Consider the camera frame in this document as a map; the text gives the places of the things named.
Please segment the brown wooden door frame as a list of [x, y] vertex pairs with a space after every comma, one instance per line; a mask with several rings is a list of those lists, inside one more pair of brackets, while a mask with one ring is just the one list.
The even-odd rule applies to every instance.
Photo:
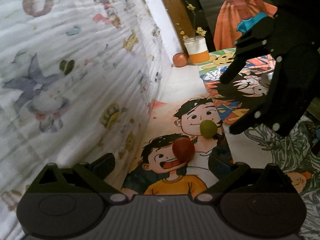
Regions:
[[193, 35], [192, 12], [187, 8], [188, 3], [193, 0], [162, 0], [169, 18], [174, 26], [176, 35], [178, 36], [179, 44], [183, 52], [187, 52], [184, 45], [183, 36], [191, 37]]

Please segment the colourful cartoon poster mat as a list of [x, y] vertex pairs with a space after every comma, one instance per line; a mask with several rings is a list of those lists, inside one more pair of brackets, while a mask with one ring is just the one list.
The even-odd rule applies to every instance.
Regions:
[[[256, 168], [275, 163], [306, 204], [300, 235], [319, 239], [319, 122], [304, 115], [285, 137], [265, 125], [232, 135], [229, 126], [266, 97], [268, 89], [261, 84], [261, 75], [274, 70], [275, 65], [271, 55], [250, 59], [231, 83], [223, 85], [219, 78], [233, 61], [234, 52], [213, 52], [209, 61], [200, 65], [205, 95], [179, 103], [154, 104], [151, 129], [144, 135], [121, 191], [129, 197], [144, 193], [199, 193], [218, 182], [208, 167], [211, 155]], [[210, 139], [200, 133], [203, 120], [217, 125], [217, 134]], [[172, 144], [178, 138], [189, 138], [194, 143], [195, 155], [188, 163], [179, 161], [172, 152]]]

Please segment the red cherry tomato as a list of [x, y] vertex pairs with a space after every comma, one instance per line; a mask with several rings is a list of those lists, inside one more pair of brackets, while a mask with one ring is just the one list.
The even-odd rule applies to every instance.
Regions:
[[172, 152], [179, 161], [188, 163], [195, 155], [195, 146], [189, 138], [178, 138], [172, 144]]

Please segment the grey metal tray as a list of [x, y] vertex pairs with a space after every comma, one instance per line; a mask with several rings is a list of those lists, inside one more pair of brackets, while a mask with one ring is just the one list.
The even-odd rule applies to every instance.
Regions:
[[272, 80], [273, 72], [263, 73], [261, 75], [261, 84], [265, 87], [269, 87]]

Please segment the small red apple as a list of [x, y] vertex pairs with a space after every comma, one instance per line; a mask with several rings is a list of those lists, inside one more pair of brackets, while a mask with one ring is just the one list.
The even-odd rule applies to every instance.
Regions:
[[188, 55], [186, 53], [176, 53], [172, 57], [172, 61], [175, 67], [184, 67], [188, 64]]

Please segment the green grape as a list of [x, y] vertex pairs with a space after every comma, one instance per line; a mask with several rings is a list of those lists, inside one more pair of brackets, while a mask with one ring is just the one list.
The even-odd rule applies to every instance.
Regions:
[[200, 123], [200, 133], [206, 138], [210, 139], [217, 134], [217, 125], [212, 120], [203, 120]]

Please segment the white cartoon print blanket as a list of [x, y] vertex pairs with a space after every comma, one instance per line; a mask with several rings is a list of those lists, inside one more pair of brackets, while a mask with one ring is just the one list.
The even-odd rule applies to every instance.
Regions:
[[120, 189], [170, 69], [150, 0], [1, 0], [1, 239], [46, 163], [111, 152]]

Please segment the painting of orange dress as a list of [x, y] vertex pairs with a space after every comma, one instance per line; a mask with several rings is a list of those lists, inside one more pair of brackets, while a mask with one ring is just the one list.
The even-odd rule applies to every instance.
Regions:
[[269, 0], [200, 0], [216, 50], [232, 48], [253, 24], [272, 16], [277, 7]]

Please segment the white orange jar with flowers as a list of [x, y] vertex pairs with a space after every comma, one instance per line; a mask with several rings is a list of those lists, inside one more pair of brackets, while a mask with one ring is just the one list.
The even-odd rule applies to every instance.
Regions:
[[179, 35], [181, 36], [184, 42], [184, 46], [187, 50], [191, 63], [194, 65], [198, 65], [205, 63], [210, 59], [205, 39], [207, 31], [200, 26], [196, 26], [196, 8], [188, 1], [186, 1], [186, 4], [187, 9], [192, 12], [193, 16], [193, 34], [191, 36], [188, 36], [185, 33], [185, 31], [180, 27], [179, 23], [176, 23], [176, 25], [178, 26]]

